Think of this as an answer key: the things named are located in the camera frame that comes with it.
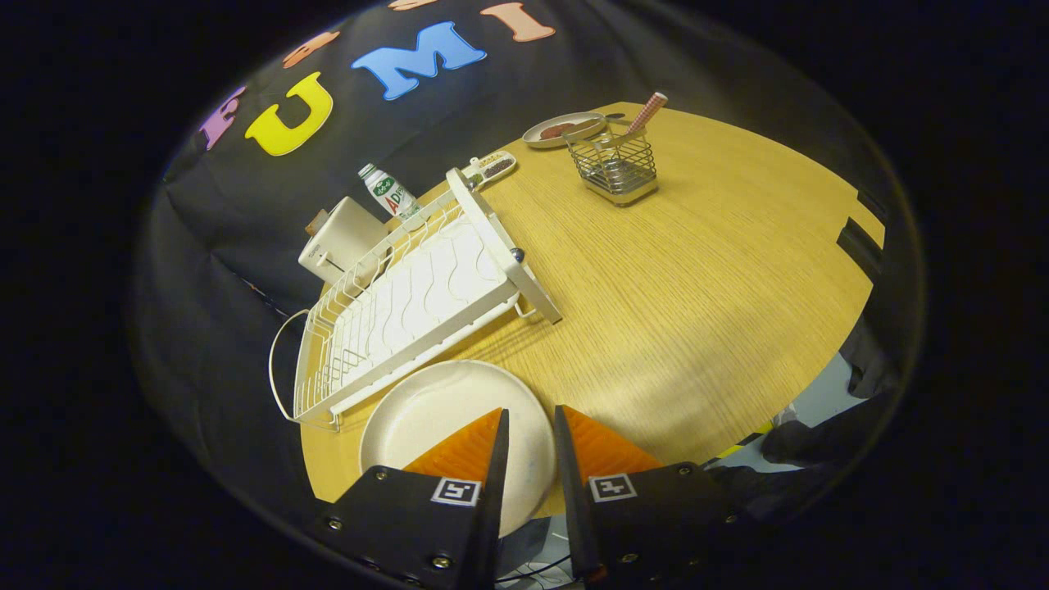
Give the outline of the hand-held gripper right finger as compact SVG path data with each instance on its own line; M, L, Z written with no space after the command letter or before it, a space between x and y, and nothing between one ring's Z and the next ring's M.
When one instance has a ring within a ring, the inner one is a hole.
M570 406L554 434L574 575L585 585L689 585L758 525L695 463L664 464Z

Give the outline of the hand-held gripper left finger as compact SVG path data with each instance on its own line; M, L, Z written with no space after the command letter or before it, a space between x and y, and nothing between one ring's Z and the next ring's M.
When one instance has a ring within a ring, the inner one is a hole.
M510 416L481 433L479 479L376 465L316 519L316 540L379 589L491 589L501 530Z

